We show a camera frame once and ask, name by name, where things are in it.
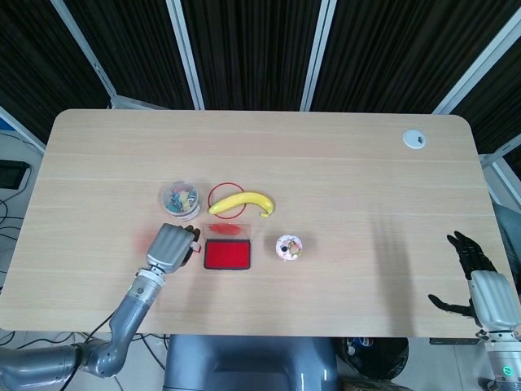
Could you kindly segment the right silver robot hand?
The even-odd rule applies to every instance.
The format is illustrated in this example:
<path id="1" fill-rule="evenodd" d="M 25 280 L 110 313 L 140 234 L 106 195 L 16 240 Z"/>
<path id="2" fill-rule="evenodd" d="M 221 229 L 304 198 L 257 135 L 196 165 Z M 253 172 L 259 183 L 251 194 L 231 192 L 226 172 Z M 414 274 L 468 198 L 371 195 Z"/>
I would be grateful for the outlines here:
<path id="1" fill-rule="evenodd" d="M 459 231 L 447 236 L 458 255 L 469 288 L 468 305 L 455 305 L 429 294 L 438 309 L 472 318 L 486 332 L 512 332 L 520 326 L 520 304 L 510 282 L 497 271 L 482 248 Z"/>

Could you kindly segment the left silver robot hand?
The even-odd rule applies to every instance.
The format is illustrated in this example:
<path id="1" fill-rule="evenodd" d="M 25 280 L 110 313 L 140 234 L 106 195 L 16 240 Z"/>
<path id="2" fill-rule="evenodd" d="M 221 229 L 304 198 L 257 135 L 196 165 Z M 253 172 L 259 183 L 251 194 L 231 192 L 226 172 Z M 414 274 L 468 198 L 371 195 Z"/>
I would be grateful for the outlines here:
<path id="1" fill-rule="evenodd" d="M 147 264 L 172 274 L 183 267 L 199 245 L 200 229 L 192 225 L 182 227 L 164 223 L 147 250 Z"/>

